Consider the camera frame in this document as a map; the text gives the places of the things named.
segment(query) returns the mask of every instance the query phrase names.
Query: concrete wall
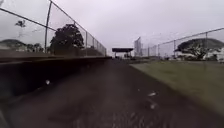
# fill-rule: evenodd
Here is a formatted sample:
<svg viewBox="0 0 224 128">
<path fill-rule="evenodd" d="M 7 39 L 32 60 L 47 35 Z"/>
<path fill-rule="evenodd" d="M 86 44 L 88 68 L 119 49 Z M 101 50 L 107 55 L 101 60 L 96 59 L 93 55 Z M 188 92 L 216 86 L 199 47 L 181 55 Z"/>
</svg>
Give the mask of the concrete wall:
<svg viewBox="0 0 224 128">
<path fill-rule="evenodd" d="M 0 64 L 0 101 L 24 95 L 110 58 L 67 58 Z"/>
</svg>

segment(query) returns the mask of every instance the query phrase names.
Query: chain-link fence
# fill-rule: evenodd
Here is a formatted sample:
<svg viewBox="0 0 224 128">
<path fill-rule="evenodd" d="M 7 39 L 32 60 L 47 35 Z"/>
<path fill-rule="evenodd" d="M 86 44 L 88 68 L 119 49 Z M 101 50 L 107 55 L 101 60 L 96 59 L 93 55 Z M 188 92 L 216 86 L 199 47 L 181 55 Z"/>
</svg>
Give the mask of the chain-link fence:
<svg viewBox="0 0 224 128">
<path fill-rule="evenodd" d="M 161 59 L 224 60 L 224 28 L 161 43 L 142 49 L 143 57 Z"/>
<path fill-rule="evenodd" d="M 0 52 L 0 57 L 106 56 L 106 48 L 50 0 L 0 0 Z"/>
</svg>

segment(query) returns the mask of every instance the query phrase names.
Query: green grass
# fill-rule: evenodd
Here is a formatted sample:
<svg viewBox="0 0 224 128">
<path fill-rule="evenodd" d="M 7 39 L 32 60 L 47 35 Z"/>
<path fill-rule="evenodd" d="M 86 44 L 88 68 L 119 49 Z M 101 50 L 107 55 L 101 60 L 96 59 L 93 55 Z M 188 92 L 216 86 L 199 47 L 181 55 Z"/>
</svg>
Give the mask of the green grass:
<svg viewBox="0 0 224 128">
<path fill-rule="evenodd" d="M 224 116 L 223 65 L 152 62 L 133 66 Z"/>
</svg>

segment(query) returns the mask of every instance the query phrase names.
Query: covered shelter roof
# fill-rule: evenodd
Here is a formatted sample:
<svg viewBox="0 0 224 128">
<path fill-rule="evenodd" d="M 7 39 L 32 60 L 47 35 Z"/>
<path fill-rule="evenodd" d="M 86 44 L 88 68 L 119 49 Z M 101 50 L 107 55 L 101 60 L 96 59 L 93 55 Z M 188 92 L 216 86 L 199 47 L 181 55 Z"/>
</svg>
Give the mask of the covered shelter roof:
<svg viewBox="0 0 224 128">
<path fill-rule="evenodd" d="M 123 53 L 127 53 L 127 52 L 131 52 L 131 51 L 133 51 L 134 49 L 133 48 L 112 48 L 112 51 L 113 52 L 123 52 Z"/>
</svg>

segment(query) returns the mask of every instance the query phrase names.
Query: paved road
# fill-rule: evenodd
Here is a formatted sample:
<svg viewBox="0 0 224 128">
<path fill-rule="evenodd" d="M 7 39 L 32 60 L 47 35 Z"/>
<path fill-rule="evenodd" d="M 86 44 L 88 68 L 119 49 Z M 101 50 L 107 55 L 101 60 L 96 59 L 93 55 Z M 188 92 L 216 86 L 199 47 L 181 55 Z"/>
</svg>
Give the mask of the paved road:
<svg viewBox="0 0 224 128">
<path fill-rule="evenodd" d="M 223 128 L 223 120 L 121 61 L 8 106 L 13 128 Z"/>
</svg>

